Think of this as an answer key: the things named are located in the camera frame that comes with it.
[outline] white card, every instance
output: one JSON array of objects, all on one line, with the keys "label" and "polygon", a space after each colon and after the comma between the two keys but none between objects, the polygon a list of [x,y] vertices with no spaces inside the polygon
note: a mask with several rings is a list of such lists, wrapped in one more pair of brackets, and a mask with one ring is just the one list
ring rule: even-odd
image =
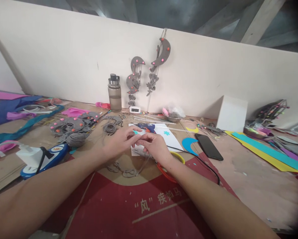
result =
[{"label": "white card", "polygon": [[[165,124],[156,123],[154,125],[156,126],[155,132],[157,134],[160,134],[163,137],[163,139],[166,142],[166,145],[183,150],[183,148],[181,147],[181,144],[176,139],[176,137],[173,135],[173,133],[170,131],[170,129],[168,129],[168,128],[157,128],[158,126],[159,127],[167,127]],[[142,132],[137,132],[137,133],[143,135],[143,134],[146,133],[146,130],[143,129]],[[138,154],[135,153],[134,151],[132,151],[132,149],[138,149],[138,150],[142,151],[143,148],[144,147],[142,145],[139,145],[139,146],[136,145],[135,148],[131,147],[131,156],[138,156]],[[169,151],[180,152],[179,150],[176,150],[176,149],[172,149],[172,148],[168,148],[168,149],[169,149]]]}]

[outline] smartphone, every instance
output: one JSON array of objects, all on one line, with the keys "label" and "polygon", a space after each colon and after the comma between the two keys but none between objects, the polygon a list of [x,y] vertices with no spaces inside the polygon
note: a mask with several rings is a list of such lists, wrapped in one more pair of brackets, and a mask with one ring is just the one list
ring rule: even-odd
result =
[{"label": "smartphone", "polygon": [[211,142],[210,138],[206,135],[195,134],[196,139],[199,141],[200,147],[207,155],[208,158],[213,158],[222,161],[223,157],[216,149],[215,145]]}]

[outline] metal bowl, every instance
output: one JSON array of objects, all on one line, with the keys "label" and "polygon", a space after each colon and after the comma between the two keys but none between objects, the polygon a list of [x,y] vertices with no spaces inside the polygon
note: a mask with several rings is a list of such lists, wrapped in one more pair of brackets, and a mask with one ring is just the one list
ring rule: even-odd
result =
[{"label": "metal bowl", "polygon": [[178,123],[180,122],[180,120],[182,120],[183,118],[171,118],[169,116],[166,116],[163,112],[162,114],[167,118],[168,121],[173,122],[173,123]]}]

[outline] hanging moon decoration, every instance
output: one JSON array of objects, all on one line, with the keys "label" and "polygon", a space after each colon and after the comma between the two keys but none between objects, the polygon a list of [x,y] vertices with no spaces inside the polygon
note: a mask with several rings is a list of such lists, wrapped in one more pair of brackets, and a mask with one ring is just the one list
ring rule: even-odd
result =
[{"label": "hanging moon decoration", "polygon": [[159,80],[159,77],[157,76],[159,66],[165,63],[170,55],[171,46],[169,41],[165,38],[166,32],[167,32],[167,28],[163,30],[161,38],[159,39],[160,45],[157,46],[157,58],[156,60],[151,62],[152,66],[149,68],[149,70],[152,73],[149,74],[150,81],[149,83],[146,84],[149,89],[147,96],[150,95],[152,91],[156,90],[156,82]]},{"label": "hanging moon decoration", "polygon": [[129,107],[136,105],[135,94],[139,91],[140,79],[141,79],[141,68],[142,68],[142,65],[145,65],[145,64],[146,63],[144,62],[144,60],[139,56],[135,56],[131,60],[130,67],[132,70],[132,74],[130,74],[126,80],[126,84],[129,88],[129,91],[127,92],[129,94],[129,102],[128,102]]}]

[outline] yellow felt strip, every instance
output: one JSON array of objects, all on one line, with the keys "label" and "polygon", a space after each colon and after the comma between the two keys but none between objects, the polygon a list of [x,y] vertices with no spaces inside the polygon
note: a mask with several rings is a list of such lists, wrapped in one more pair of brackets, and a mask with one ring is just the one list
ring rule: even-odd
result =
[{"label": "yellow felt strip", "polygon": [[272,164],[273,166],[275,166],[278,170],[282,171],[282,172],[293,172],[293,173],[298,173],[298,170],[286,165],[285,163],[282,163],[281,161],[271,157],[270,155],[263,153],[261,150],[253,147],[252,145],[234,137],[232,135],[233,132],[231,131],[226,131],[226,133],[228,135],[230,135],[232,138],[236,139],[237,141],[239,141],[244,147],[246,147],[247,149],[251,150],[253,153],[255,153],[256,155],[258,155],[259,157],[263,158],[265,161],[267,161],[268,163]]}]

